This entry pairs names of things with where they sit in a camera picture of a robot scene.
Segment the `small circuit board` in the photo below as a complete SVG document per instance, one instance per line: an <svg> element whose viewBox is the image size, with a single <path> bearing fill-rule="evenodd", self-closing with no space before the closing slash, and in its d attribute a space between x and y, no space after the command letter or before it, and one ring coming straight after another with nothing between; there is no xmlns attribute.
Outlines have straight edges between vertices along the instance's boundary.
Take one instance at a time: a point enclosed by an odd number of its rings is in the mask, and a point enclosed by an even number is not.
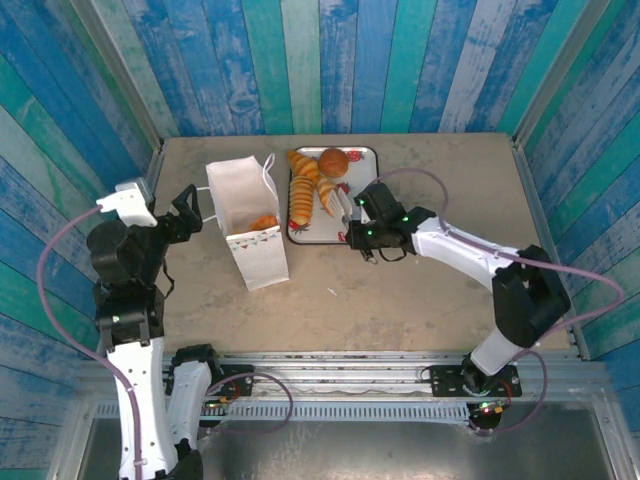
<svg viewBox="0 0 640 480"><path fill-rule="evenodd" d="M484 399L475 403L470 403L468 405L468 408L472 416L486 416L486 415L499 415L509 406L510 406L509 402L503 399L497 399L497 400Z"/></svg>
<svg viewBox="0 0 640 480"><path fill-rule="evenodd" d="M222 397L206 400L203 403L201 415L203 417L225 416L229 408L235 403L231 397Z"/></svg>

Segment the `steel sheet panel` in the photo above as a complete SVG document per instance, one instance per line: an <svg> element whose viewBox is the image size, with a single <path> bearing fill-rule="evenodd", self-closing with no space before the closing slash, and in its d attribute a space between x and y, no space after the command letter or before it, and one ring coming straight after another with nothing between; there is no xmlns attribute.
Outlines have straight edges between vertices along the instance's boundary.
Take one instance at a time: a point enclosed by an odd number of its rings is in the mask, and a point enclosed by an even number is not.
<svg viewBox="0 0 640 480"><path fill-rule="evenodd" d="M594 414L550 404L508 433L408 422L292 422L199 439L204 480L618 480Z"/></svg>

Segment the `strawberry print white tray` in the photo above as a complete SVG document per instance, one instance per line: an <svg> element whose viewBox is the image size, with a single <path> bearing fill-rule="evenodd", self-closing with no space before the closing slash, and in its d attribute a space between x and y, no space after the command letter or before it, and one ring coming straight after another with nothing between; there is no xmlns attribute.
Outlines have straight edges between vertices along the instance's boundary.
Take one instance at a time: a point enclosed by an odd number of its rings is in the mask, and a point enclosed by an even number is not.
<svg viewBox="0 0 640 480"><path fill-rule="evenodd" d="M311 157L317 161L320 154L329 148L344 151L349 158L347 173L340 178L329 178L336 189L340 188L350 199L360 193L379 174L376 152L369 147L338 146L338 147L300 147L295 151ZM289 218L287 212L287 233L289 239L298 245L311 244L341 244L346 241L347 229L341 221L340 211L336 210L333 217L323 209L318 193L314 190L314 204L310 223L298 225Z"/></svg>

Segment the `long ridged fake bread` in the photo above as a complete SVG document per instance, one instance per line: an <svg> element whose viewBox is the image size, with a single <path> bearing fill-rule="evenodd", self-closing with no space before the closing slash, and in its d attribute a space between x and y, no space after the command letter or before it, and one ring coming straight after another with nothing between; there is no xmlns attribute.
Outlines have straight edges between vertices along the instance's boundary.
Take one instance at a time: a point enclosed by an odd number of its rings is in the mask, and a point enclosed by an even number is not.
<svg viewBox="0 0 640 480"><path fill-rule="evenodd" d="M295 176L289 188L289 218L298 225L310 223L314 204L314 184L306 176Z"/></svg>

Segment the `round fake bun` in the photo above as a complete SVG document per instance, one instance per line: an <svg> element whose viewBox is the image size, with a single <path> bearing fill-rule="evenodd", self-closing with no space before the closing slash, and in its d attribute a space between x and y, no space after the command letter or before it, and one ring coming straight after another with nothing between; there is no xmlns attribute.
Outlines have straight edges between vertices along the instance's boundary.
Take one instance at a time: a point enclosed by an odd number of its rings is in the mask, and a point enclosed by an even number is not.
<svg viewBox="0 0 640 480"><path fill-rule="evenodd" d="M329 148L320 154L318 168L326 177L340 178L348 171L349 158L344 151L337 148Z"/></svg>

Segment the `white paper bag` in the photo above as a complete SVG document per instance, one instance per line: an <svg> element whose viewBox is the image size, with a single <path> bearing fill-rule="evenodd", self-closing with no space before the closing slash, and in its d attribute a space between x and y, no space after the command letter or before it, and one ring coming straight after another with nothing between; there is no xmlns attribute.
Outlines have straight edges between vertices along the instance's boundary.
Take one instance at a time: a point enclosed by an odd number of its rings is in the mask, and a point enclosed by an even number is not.
<svg viewBox="0 0 640 480"><path fill-rule="evenodd" d="M206 165L207 185L216 221L241 273L246 288L254 291L289 279L283 241L284 221L270 170L275 155L264 162L255 156L214 161ZM275 215L279 225L250 231L252 222Z"/></svg>

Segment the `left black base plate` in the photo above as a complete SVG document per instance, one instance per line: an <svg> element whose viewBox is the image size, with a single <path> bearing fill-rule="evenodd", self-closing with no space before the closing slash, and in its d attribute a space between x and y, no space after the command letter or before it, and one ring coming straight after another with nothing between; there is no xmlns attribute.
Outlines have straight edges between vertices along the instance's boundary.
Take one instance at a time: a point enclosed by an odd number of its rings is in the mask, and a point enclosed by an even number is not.
<svg viewBox="0 0 640 480"><path fill-rule="evenodd" d="M214 380L214 383L239 374L253 373L255 370L253 365L230 364L220 367L220 375ZM225 397L227 400L237 399L243 396L250 396L253 388L253 378L243 376L226 381L217 390L211 389L209 395L217 397Z"/></svg>

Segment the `aluminium table side rail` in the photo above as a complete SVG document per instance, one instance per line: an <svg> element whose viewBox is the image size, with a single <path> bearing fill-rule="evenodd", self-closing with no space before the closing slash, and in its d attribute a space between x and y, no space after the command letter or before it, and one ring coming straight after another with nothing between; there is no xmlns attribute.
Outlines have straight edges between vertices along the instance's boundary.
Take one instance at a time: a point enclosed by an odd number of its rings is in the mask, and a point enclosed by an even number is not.
<svg viewBox="0 0 640 480"><path fill-rule="evenodd" d="M164 163L164 157L165 157L165 142L162 141L160 143L160 146L154 149L152 152L148 170L145 176L146 183L152 194L155 194L156 192L162 166Z"/></svg>
<svg viewBox="0 0 640 480"><path fill-rule="evenodd" d="M512 139L509 139L509 142L535 230L540 240L540 245L547 251L553 263L561 264L538 192L536 190L535 182L530 172L524 149ZM574 351L582 361L589 361L590 353L586 346L581 326L579 324L574 324L569 326L566 329L566 332L570 339L570 343L572 344L570 349Z"/></svg>

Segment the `aluminium corner post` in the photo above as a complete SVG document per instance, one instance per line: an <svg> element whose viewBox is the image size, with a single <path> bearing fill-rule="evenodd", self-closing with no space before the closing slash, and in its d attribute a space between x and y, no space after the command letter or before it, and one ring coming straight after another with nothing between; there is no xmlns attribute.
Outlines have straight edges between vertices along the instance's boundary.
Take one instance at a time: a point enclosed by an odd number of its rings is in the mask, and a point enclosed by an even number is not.
<svg viewBox="0 0 640 480"><path fill-rule="evenodd" d="M560 88L571 65L578 57L611 0L572 0L568 2L568 5L571 6L573 2L575 2L577 13L574 15L574 19L569 22L569 26L565 28L563 39L555 42L557 45L555 53L548 65L542 69L543 76L537 89L526 103L526 108L514 128L512 143L516 148L523 149L532 136L546 107Z"/></svg>
<svg viewBox="0 0 640 480"><path fill-rule="evenodd" d="M113 75L115 83L120 88L146 140L153 150L160 149L162 140L135 85L133 76L125 64L124 56L108 32L107 24L99 13L94 0L70 0L70 3Z"/></svg>

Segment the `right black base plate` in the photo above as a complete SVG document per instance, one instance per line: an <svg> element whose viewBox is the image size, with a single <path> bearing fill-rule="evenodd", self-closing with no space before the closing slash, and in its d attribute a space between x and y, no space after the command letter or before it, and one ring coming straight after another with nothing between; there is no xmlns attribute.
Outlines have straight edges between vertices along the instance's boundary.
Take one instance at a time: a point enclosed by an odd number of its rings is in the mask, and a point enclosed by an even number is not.
<svg viewBox="0 0 640 480"><path fill-rule="evenodd" d="M518 370L507 365L496 375L487 376L475 367L434 365L424 373L434 397L520 397L522 385Z"/></svg>

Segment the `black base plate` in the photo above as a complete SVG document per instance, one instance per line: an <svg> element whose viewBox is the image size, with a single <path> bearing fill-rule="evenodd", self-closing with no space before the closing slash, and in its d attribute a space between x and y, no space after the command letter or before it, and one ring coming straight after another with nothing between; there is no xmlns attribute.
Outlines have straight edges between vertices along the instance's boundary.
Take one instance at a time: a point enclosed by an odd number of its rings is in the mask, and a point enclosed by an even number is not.
<svg viewBox="0 0 640 480"><path fill-rule="evenodd" d="M518 370L507 365L496 375L487 376L475 367L434 365L424 373L434 397L520 397L522 385Z"/></svg>
<svg viewBox="0 0 640 480"><path fill-rule="evenodd" d="M220 367L220 375L214 380L214 383L239 374L253 373L255 370L253 365L230 364ZM211 389L209 395L217 397L225 397L227 400L237 399L243 396L250 396L253 388L253 378L243 376L226 381L217 390Z"/></svg>

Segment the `small fake croissant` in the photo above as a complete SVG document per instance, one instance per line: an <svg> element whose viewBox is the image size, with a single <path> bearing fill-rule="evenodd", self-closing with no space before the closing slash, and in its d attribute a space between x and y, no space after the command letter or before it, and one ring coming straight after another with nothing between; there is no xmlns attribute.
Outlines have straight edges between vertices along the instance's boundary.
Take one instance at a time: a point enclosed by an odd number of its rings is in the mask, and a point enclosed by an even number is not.
<svg viewBox="0 0 640 480"><path fill-rule="evenodd" d="M333 217L340 207L336 194L336 185L327 177L321 176L316 185L316 191L323 209L329 216Z"/></svg>

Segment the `aluminium mounting rail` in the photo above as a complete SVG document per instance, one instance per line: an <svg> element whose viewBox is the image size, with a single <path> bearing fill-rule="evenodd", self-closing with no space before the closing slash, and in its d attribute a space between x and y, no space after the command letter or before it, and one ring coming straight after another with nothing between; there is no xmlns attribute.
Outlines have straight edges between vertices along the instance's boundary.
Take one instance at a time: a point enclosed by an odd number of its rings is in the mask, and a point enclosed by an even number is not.
<svg viewBox="0 0 640 480"><path fill-rule="evenodd" d="M580 360L573 351L542 351L552 401L610 392L606 367ZM279 378L298 401L425 399L431 395L427 369L458 365L453 352L252 352L223 355L220 363L250 365Z"/></svg>

